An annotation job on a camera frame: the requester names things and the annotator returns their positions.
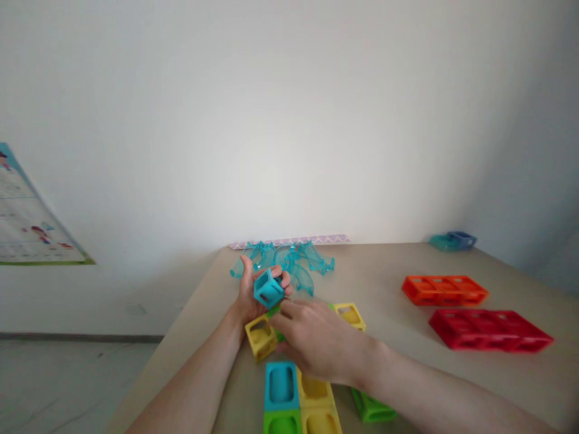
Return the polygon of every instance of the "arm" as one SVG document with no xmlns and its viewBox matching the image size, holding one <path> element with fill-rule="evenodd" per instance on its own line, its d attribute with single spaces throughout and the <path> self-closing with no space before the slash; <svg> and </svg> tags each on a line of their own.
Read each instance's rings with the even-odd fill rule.
<svg viewBox="0 0 579 434">
<path fill-rule="evenodd" d="M 513 403 L 360 333 L 324 304 L 283 301 L 270 324 L 286 337 L 278 349 L 306 375 L 362 390 L 425 433 L 556 433 Z"/>
<path fill-rule="evenodd" d="M 244 272 L 239 296 L 209 339 L 185 362 L 133 422 L 127 433 L 210 433 L 229 372 L 243 341 L 244 326 L 265 313 L 253 298 L 252 262 L 241 257 Z M 271 270 L 282 275 L 281 267 Z M 291 293 L 290 276 L 284 272 L 281 286 Z"/>
</svg>

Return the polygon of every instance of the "red block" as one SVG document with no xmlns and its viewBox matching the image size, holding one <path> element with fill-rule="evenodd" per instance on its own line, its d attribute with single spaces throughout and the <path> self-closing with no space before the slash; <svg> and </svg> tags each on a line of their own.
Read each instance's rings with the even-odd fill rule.
<svg viewBox="0 0 579 434">
<path fill-rule="evenodd" d="M 402 290 L 418 306 L 478 306 L 489 292 L 468 276 L 407 276 Z"/>
<path fill-rule="evenodd" d="M 453 350 L 538 353 L 554 342 L 512 310 L 439 309 L 429 324 Z"/>
</svg>

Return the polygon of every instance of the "baseboard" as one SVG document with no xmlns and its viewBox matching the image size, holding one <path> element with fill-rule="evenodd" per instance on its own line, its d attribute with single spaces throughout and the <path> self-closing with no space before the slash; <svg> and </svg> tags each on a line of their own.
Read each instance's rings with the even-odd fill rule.
<svg viewBox="0 0 579 434">
<path fill-rule="evenodd" d="M 76 333 L 6 333 L 0 341 L 112 342 L 118 344 L 158 344 L 162 335 L 79 335 Z"/>
</svg>

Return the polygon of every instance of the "wooden table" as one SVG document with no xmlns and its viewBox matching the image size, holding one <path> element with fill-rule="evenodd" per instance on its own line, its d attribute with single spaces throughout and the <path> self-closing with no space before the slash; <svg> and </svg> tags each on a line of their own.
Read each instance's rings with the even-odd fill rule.
<svg viewBox="0 0 579 434">
<path fill-rule="evenodd" d="M 571 425 L 579 392 L 579 300 L 479 250 L 443 253 L 428 244 L 327 245 L 319 250 L 336 258 L 336 268 L 325 276 L 312 273 L 316 298 L 353 301 L 367 333 L 397 351 L 489 388 L 556 429 Z M 231 278 L 229 269 L 239 255 L 229 248 L 219 252 L 116 411 L 110 433 L 124 432 L 217 326 L 237 296 L 239 280 Z M 451 351 L 428 325 L 435 308 L 414 306 L 401 291 L 406 275 L 468 275 L 490 292 L 483 308 L 515 310 L 553 336 L 555 343 L 540 354 Z M 281 359 L 274 354 L 267 361 Z M 262 432 L 264 389 L 265 362 L 255 363 L 246 340 L 227 382 L 214 432 Z M 361 423 L 348 388 L 333 385 L 333 390 L 344 434 L 384 432 L 384 424 Z M 389 423 L 388 432 L 417 430 L 399 417 Z"/>
</svg>

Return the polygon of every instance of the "gray floor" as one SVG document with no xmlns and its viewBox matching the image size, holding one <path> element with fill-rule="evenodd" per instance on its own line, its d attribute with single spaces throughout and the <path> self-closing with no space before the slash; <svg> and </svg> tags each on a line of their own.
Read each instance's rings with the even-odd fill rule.
<svg viewBox="0 0 579 434">
<path fill-rule="evenodd" d="M 0 434 L 102 433 L 156 347 L 0 341 Z"/>
</svg>

